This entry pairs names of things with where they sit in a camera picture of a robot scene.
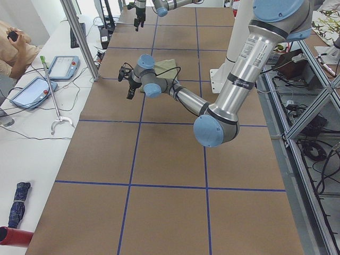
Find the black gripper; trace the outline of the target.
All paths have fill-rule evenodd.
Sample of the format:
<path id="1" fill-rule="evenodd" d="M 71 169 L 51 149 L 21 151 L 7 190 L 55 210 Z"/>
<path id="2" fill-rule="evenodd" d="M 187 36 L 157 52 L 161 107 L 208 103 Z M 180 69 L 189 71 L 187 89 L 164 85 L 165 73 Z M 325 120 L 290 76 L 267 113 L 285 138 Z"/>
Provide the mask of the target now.
<path id="1" fill-rule="evenodd" d="M 134 19 L 135 30 L 138 32 L 139 27 L 143 28 L 144 22 L 146 20 L 146 9 L 145 8 L 135 8 L 136 18 Z"/>
<path id="2" fill-rule="evenodd" d="M 135 94 L 136 89 L 141 87 L 140 82 L 135 82 L 133 79 L 129 80 L 129 90 L 127 94 L 127 99 L 132 100 Z"/>

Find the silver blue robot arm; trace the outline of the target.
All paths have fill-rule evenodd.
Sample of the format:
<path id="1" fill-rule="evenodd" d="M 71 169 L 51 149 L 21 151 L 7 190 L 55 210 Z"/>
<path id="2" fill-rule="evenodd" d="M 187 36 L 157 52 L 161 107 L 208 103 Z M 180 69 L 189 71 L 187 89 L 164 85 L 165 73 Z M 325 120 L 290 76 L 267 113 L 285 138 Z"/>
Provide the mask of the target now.
<path id="1" fill-rule="evenodd" d="M 143 54 L 135 67 L 123 65 L 118 78 L 129 82 L 128 99 L 137 88 L 148 98 L 166 93 L 197 118 L 193 131 L 205 147 L 216 147 L 233 140 L 240 129 L 238 111 L 273 49 L 282 42 L 307 38 L 311 33 L 313 1 L 250 1 L 245 12 L 238 11 L 236 21 L 246 20 L 249 31 L 244 44 L 214 103 L 202 99 L 176 79 L 155 73 L 152 56 Z"/>
<path id="2" fill-rule="evenodd" d="M 167 15 L 168 11 L 177 9 L 179 7 L 189 5 L 189 4 L 201 4 L 203 1 L 195 1 L 195 0 L 172 0 L 172 1 L 161 1 L 155 0 L 152 1 L 155 7 L 155 13 L 159 17 L 164 17 Z M 134 2 L 130 2 L 127 5 L 127 9 L 135 9 L 136 18 L 134 19 L 134 27 L 136 31 L 139 31 L 139 27 L 143 28 L 144 22 L 146 20 L 146 1 L 137 0 Z"/>

